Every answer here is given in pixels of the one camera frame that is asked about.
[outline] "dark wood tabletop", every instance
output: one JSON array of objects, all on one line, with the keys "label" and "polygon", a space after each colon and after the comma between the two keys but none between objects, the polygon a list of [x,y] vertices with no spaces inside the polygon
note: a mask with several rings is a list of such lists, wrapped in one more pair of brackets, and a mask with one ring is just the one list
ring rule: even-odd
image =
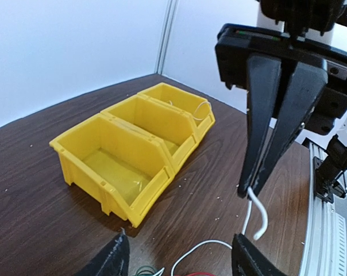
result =
[{"label": "dark wood tabletop", "polygon": [[[138,229],[76,185],[65,184],[50,140],[77,123],[143,89],[167,82],[207,98],[216,123],[154,204]],[[236,195],[246,150],[246,115],[160,75],[119,83],[62,102],[0,128],[0,275],[72,275],[124,227],[129,235],[130,275],[142,265],[172,265],[207,239],[232,242],[247,203]],[[288,275],[298,275],[309,196],[309,152],[293,144],[260,194],[268,230],[254,242]],[[261,224],[253,208],[247,237]],[[231,275],[230,250],[199,248],[175,270]]]}]

